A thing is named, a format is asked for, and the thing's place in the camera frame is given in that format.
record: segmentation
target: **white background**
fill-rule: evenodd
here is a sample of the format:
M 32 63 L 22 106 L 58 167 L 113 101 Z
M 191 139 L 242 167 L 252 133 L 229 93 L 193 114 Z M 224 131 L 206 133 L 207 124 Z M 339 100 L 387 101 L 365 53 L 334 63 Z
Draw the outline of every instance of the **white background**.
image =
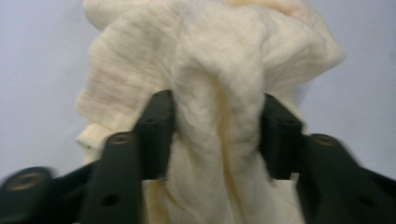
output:
M 348 52 L 300 88 L 311 133 L 341 139 L 361 165 L 396 179 L 396 2 L 312 0 Z M 80 0 L 0 5 L 0 178 L 30 166 L 64 175 L 82 164 L 74 111 L 98 35 Z

